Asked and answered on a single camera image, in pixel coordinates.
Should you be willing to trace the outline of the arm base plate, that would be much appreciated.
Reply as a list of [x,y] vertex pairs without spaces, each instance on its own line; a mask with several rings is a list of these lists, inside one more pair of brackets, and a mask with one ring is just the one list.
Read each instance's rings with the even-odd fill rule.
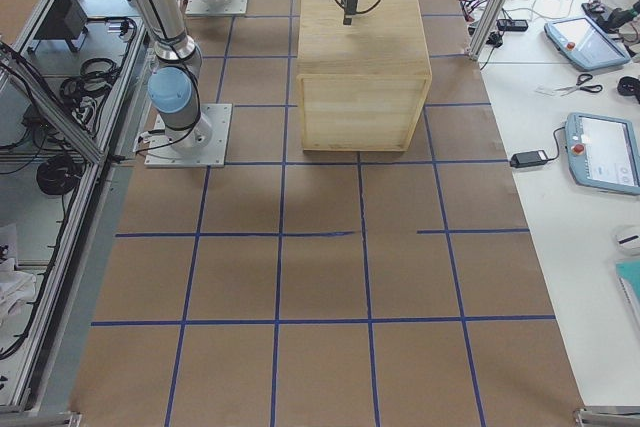
[[188,0],[186,15],[189,17],[243,16],[248,0]]
[[144,164],[150,168],[223,167],[232,109],[231,104],[202,104],[199,123],[180,142],[178,139],[183,133],[167,130],[157,114],[154,129],[163,130],[163,133],[150,138],[144,152]]

